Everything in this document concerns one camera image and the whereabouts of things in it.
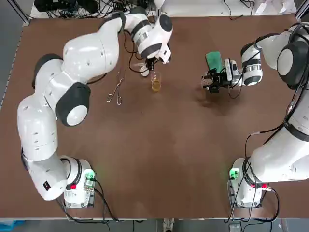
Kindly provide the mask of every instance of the green light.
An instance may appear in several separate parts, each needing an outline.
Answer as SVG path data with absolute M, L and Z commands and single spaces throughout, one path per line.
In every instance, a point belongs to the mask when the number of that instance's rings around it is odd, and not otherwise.
M 230 179 L 235 180 L 238 178 L 239 168 L 232 168 L 229 172 Z

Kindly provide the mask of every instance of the green object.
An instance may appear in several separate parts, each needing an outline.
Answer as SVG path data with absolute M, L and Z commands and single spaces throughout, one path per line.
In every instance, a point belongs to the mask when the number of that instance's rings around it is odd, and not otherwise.
M 239 168 L 232 168 L 229 174 L 230 174 L 230 179 L 236 180 L 238 178 Z
M 216 69 L 219 73 L 223 69 L 220 52 L 209 52 L 205 57 L 209 70 Z
M 92 169 L 85 169 L 84 174 L 85 174 L 84 189 L 86 191 L 93 192 L 94 183 L 92 180 L 95 178 L 95 172 Z

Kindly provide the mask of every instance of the green sponge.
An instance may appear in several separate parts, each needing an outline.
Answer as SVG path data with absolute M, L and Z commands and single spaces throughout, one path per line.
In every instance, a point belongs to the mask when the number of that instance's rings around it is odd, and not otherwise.
M 219 73 L 223 69 L 220 52 L 209 52 L 205 57 L 209 70 L 217 69 L 217 72 Z

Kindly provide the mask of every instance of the black cable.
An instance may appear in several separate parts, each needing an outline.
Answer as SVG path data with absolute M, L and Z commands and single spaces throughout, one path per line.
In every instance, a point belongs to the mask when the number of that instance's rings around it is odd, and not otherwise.
M 246 226 L 243 228 L 242 232 L 245 232 L 247 226 L 261 225 L 261 224 L 264 224 L 264 223 L 265 223 L 265 222 L 259 222 L 259 223 L 248 224 L 248 225 L 246 225 Z
M 153 19 L 154 19 L 154 21 L 155 21 L 155 17 L 154 17 L 154 13 L 153 13 L 153 8 L 152 8 L 152 2 L 150 2 L 149 5 L 150 5 L 150 10 L 151 10 L 151 15 L 153 16 Z
M 112 218 L 114 221 L 116 221 L 116 222 L 122 222 L 122 221 L 120 221 L 119 219 L 117 219 L 117 218 L 114 216 L 114 214 L 112 213 L 112 211 L 111 211 L 111 209 L 110 209 L 110 207 L 109 207 L 107 201 L 105 200 L 103 194 L 102 194 L 99 190 L 97 190 L 96 188 L 94 188 L 94 192 L 96 192 L 96 193 L 101 197 L 101 199 L 103 200 L 103 202 L 104 202 L 104 204 L 106 205 L 106 208 L 107 208 L 107 210 L 108 210 L 108 212 L 109 212 L 111 218 Z
M 59 200 L 57 198 L 56 201 L 57 201 L 58 205 L 60 206 L 60 208 L 62 209 L 63 213 L 65 213 L 65 215 L 70 220 L 75 221 L 76 223 L 80 223 L 80 224 L 104 224 L 104 225 L 107 225 L 109 223 L 108 221 L 96 221 L 96 220 L 93 220 L 93 219 L 85 219 L 85 220 L 75 219 L 66 211 L 65 207 L 61 203 L 61 200 Z
M 275 130 L 279 130 L 279 129 L 281 129 L 281 126 L 282 126 L 282 124 L 280 124 L 279 126 L 273 128 L 273 129 L 270 129 L 270 130 L 264 130 L 264 131 L 259 131 L 259 132 L 249 134 L 249 136 L 246 139 L 246 143 L 245 143 L 245 158 L 247 160 L 250 158 L 250 157 L 247 156 L 247 142 L 248 142 L 248 140 L 251 136 L 256 135 L 256 134 L 264 134 L 264 133 L 269 133 L 269 132 L 272 132 L 272 131 L 275 131 Z
M 129 33 L 128 31 L 124 30 L 124 35 L 125 35 L 125 42 L 124 42 L 124 47 L 125 47 L 125 50 L 128 52 L 128 53 L 136 53 L 136 51 L 129 51 L 127 48 L 126 48 L 126 33 Z
M 249 164 L 249 166 L 248 166 L 246 172 L 244 173 L 244 175 L 243 175 L 243 177 L 242 177 L 242 179 L 241 179 L 241 181 L 240 181 L 240 183 L 239 183 L 239 186 L 238 186 L 238 189 L 237 189 L 237 193 L 236 193 L 236 196 L 235 196 L 235 200 L 234 200 L 234 204 L 233 204 L 233 207 L 232 207 L 232 210 L 231 210 L 231 214 L 230 214 L 230 216 L 228 217 L 227 221 L 224 220 L 224 223 L 228 223 L 228 222 L 230 221 L 230 219 L 231 219 L 233 213 L 234 213 L 234 209 L 235 209 L 235 205 L 236 205 L 236 199 L 237 199 L 237 196 L 238 196 L 238 193 L 239 193 L 239 188 L 240 188 L 240 186 L 241 186 L 241 183 L 242 183 L 243 179 L 244 179 L 245 176 L 247 175 L 248 170 L 249 170 L 250 167 L 251 167 L 251 164 Z
M 252 16 L 252 10 L 253 10 L 253 7 L 254 7 L 254 1 L 250 1 L 250 0 L 240 0 L 240 2 L 241 2 L 242 4 L 244 4 L 244 6 L 247 7 L 247 8 L 250 8 L 250 7 L 251 7 L 251 3 L 253 4 L 253 5 L 252 5 L 252 8 L 251 8 L 251 12 L 250 12 L 250 16 Z
M 270 220 L 267 220 L 267 219 L 258 219 L 258 218 L 255 218 L 254 220 L 256 221 L 260 221 L 260 222 L 273 222 L 277 219 L 278 217 L 278 214 L 280 212 L 280 199 L 279 199 L 279 195 L 278 193 L 276 192 L 276 190 L 274 190 L 273 188 L 271 189 L 271 191 L 275 194 L 276 198 L 277 198 L 277 211 L 276 211 L 276 214 L 275 216 L 270 219 Z
M 247 62 L 249 62 L 250 60 L 252 60 L 257 54 L 260 54 L 260 53 L 261 53 L 261 51 L 258 51 L 257 53 L 255 53 L 252 57 L 249 58 L 249 60 L 247 60 Z M 237 98 L 237 97 L 240 95 L 240 93 L 241 93 L 242 85 L 243 85 L 243 75 L 244 75 L 244 73 L 245 73 L 245 71 L 246 71 L 246 68 L 247 68 L 247 65 L 244 66 L 244 67 L 242 68 L 242 73 L 241 73 L 241 75 L 240 75 L 239 80 L 236 82 L 236 84 L 234 84 L 234 85 L 231 86 L 231 88 L 234 88 L 236 85 L 238 85 L 238 83 L 239 83 L 240 80 L 241 80 L 241 86 L 240 86 L 240 90 L 239 90 L 238 94 L 237 94 L 236 96 L 233 97 L 233 96 L 230 94 L 230 92 L 228 92 L 228 95 L 229 95 L 230 98 L 232 98 L 232 99 Z
M 230 12 L 230 15 L 229 15 L 230 20 L 236 20 L 236 19 L 238 19 L 238 18 L 243 17 L 243 15 L 240 15 L 240 16 L 236 16 L 235 18 L 232 18 L 232 17 L 231 17 L 231 15 L 232 15 L 231 8 L 228 6 L 228 4 L 225 2 L 225 0 L 223 0 L 223 2 L 224 2 L 224 4 L 228 7 L 228 10 L 229 10 L 229 12 Z
M 253 200 L 252 200 L 251 207 L 250 207 L 250 209 L 249 209 L 249 218 L 248 218 L 247 221 L 244 221 L 244 220 L 243 220 L 243 222 L 249 222 L 249 221 L 251 220 L 251 213 L 252 213 L 253 203 L 254 203 L 254 199 L 255 199 L 255 195 L 256 195 L 256 189 L 257 189 L 257 187 L 256 187 L 256 180 L 255 180 L 255 184 L 254 184 L 254 196 L 253 196 Z
M 99 82 L 99 81 L 102 80 L 106 75 L 107 75 L 107 73 L 104 74 L 102 77 L 100 77 L 100 78 L 94 80 L 94 81 L 89 81 L 89 82 L 87 82 L 87 85 L 91 85 L 91 84 L 94 84 L 94 83 L 96 83 L 96 82 Z
M 137 57 L 137 52 L 135 52 L 135 58 L 136 58 L 137 60 L 144 60 L 143 58 L 138 58 L 138 57 Z

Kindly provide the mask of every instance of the metal tongs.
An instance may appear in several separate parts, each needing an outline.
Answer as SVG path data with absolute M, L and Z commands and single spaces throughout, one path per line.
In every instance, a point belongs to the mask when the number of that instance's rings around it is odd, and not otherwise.
M 107 97 L 107 102 L 110 102 L 111 100 L 112 100 L 112 98 L 114 97 L 114 95 L 115 95 L 115 93 L 116 93 L 116 91 L 117 91 L 117 105 L 121 105 L 121 103 L 122 103 L 122 97 L 120 97 L 119 96 L 119 91 L 120 91 L 120 85 L 121 85 L 121 83 L 123 82 L 123 80 L 124 80 L 124 78 L 125 78 L 125 75 L 123 75 L 123 77 L 122 78 L 120 78 L 120 80 L 119 80 L 119 82 L 118 82 L 118 84 L 116 85 L 116 88 L 114 89 L 114 92 L 111 94 L 109 94 L 108 95 L 108 97 Z

